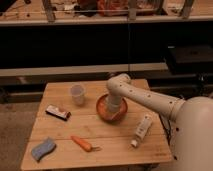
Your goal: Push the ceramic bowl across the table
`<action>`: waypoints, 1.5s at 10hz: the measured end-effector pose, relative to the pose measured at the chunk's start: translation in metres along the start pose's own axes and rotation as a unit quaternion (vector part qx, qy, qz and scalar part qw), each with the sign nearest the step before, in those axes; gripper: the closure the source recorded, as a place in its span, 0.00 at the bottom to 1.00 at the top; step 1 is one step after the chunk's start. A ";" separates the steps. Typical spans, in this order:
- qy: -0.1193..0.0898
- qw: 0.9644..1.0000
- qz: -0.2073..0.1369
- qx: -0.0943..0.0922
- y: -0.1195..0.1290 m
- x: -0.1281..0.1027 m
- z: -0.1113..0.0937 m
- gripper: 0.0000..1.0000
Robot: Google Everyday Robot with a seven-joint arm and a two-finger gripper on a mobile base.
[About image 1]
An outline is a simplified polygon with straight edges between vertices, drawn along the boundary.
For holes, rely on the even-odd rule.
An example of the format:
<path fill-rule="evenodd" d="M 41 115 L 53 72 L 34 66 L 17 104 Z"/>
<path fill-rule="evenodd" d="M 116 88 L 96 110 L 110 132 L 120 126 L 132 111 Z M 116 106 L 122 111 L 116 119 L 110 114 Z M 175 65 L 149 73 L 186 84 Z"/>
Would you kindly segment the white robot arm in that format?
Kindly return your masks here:
<path fill-rule="evenodd" d="M 127 74 L 110 78 L 107 108 L 118 111 L 122 97 L 145 106 L 176 123 L 172 171 L 213 171 L 213 99 L 193 97 L 188 100 L 140 89 L 131 84 Z"/>

